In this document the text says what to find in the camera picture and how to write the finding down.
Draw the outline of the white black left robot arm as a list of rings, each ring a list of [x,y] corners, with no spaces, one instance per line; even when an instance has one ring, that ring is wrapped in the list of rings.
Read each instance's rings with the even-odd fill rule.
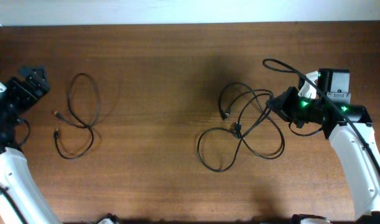
[[[21,115],[50,91],[44,67],[23,66],[20,80],[0,82],[0,217],[5,223],[59,223],[38,189],[16,141]]]

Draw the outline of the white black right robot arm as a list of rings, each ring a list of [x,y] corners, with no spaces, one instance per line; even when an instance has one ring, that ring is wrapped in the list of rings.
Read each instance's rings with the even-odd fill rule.
[[[380,154],[367,109],[350,103],[350,73],[321,68],[298,87],[267,101],[289,124],[321,126],[336,152],[353,198],[358,223],[380,223]]]

